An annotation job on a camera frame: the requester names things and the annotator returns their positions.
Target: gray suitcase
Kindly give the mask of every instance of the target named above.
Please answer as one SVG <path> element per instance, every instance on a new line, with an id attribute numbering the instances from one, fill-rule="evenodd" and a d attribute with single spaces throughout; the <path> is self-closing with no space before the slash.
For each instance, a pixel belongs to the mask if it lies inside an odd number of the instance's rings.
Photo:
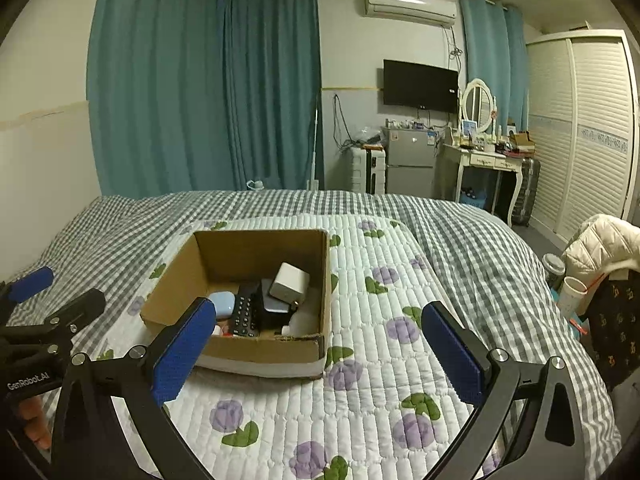
<path id="1" fill-rule="evenodd" d="M 513 207 L 511 223 L 516 225 L 529 225 L 533 203 L 536 199 L 536 189 L 540 177 L 540 161 L 535 158 L 522 159 L 522 186 Z M 502 174 L 502 185 L 495 205 L 495 211 L 502 220 L 507 221 L 509 204 L 516 187 L 516 174 L 504 172 Z"/>

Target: cardboard box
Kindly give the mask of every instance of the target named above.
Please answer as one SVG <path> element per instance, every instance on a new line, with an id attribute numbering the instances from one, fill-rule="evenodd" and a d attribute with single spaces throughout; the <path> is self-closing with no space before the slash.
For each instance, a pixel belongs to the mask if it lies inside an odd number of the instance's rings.
<path id="1" fill-rule="evenodd" d="M 536 145 L 533 143 L 533 140 L 529 139 L 529 134 L 527 132 L 511 135 L 510 138 L 511 143 L 515 144 L 521 152 L 533 153 L 536 151 Z"/>
<path id="2" fill-rule="evenodd" d="M 319 377 L 330 332 L 329 237 L 322 230 L 202 231 L 188 238 L 140 311 L 157 333 L 197 297 L 238 291 L 242 282 L 274 278 L 282 262 L 310 275 L 308 300 L 320 301 L 321 333 L 302 338 L 261 331 L 257 338 L 212 335 L 197 365 L 260 377 Z"/>

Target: drawer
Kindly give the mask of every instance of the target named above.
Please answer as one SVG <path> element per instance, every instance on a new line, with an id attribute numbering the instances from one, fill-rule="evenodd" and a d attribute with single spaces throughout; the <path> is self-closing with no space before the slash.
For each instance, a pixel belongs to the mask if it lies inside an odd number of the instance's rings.
<path id="1" fill-rule="evenodd" d="M 518 171 L 520 163 L 516 160 L 509 160 L 508 158 L 496 158 L 495 167 L 500 170 Z"/>
<path id="2" fill-rule="evenodd" d="M 477 153 L 471 154 L 471 160 L 469 163 L 472 166 L 482 166 L 484 168 L 492 168 L 495 164 L 495 157 L 490 155 L 478 155 Z"/>

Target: white wall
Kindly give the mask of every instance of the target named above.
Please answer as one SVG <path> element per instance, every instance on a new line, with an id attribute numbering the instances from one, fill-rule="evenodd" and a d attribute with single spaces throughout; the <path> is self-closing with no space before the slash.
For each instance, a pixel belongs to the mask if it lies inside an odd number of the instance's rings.
<path id="1" fill-rule="evenodd" d="M 537 37 L 542 36 L 542 32 L 537 30 L 535 27 L 529 25 L 529 23 L 525 23 L 524 27 L 524 42 L 528 43 L 529 41 L 535 40 Z"/>
<path id="2" fill-rule="evenodd" d="M 385 58 L 447 67 L 441 27 L 368 18 L 364 12 L 364 0 L 318 0 L 324 88 L 380 87 L 378 72 Z M 458 46 L 464 48 L 461 19 L 454 31 Z"/>
<path id="3" fill-rule="evenodd" d="M 86 99 L 96 0 L 30 0 L 0 45 L 0 121 Z"/>
<path id="4" fill-rule="evenodd" d="M 0 123 L 0 280 L 98 196 L 86 101 Z"/>
<path id="5" fill-rule="evenodd" d="M 404 22 L 365 15 L 364 0 L 318 0 L 322 65 L 322 123 L 324 133 L 324 184 L 327 189 L 348 188 L 348 157 L 340 155 L 333 139 L 332 98 L 340 96 L 352 137 L 365 126 L 379 128 L 386 117 L 415 119 L 416 110 L 382 104 L 384 59 L 395 59 L 457 70 L 449 60 L 445 31 L 435 25 Z M 458 47 L 465 49 L 462 19 L 454 26 Z M 466 85 L 462 56 L 460 86 Z M 446 114 L 431 113 L 443 124 Z"/>

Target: white power adapter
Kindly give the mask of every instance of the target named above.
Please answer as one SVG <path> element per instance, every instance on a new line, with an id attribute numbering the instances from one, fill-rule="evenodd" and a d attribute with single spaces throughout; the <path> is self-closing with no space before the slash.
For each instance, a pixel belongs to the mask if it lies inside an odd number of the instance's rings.
<path id="1" fill-rule="evenodd" d="M 293 265 L 283 262 L 269 290 L 274 298 L 285 303 L 302 303 L 309 286 L 309 275 Z"/>

